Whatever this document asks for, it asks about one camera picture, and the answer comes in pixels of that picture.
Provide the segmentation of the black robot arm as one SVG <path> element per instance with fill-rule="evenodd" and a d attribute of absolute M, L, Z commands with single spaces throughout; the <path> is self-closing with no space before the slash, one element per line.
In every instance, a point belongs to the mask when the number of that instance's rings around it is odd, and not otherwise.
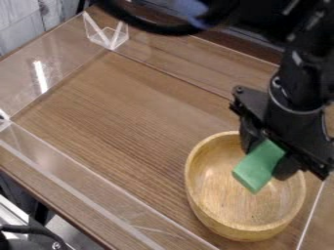
<path fill-rule="evenodd" d="M 334 138 L 325 108 L 334 104 L 334 0 L 306 4 L 286 36 L 286 49 L 265 92 L 238 86 L 230 108 L 241 117 L 243 151 L 266 140 L 285 149 L 273 176 L 303 170 L 325 180 L 334 172 Z"/>

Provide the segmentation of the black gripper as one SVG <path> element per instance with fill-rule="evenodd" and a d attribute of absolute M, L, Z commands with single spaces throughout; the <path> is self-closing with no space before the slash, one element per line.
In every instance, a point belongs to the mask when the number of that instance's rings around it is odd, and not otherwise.
<path fill-rule="evenodd" d="M 277 180 L 286 181 L 299 171 L 326 180 L 334 171 L 334 139 L 326 134 L 323 108 L 295 111 L 278 102 L 271 91 L 246 86 L 237 86 L 233 96 L 230 108 L 241 117 L 243 152 L 251 153 L 269 139 L 286 151 L 273 172 Z"/>

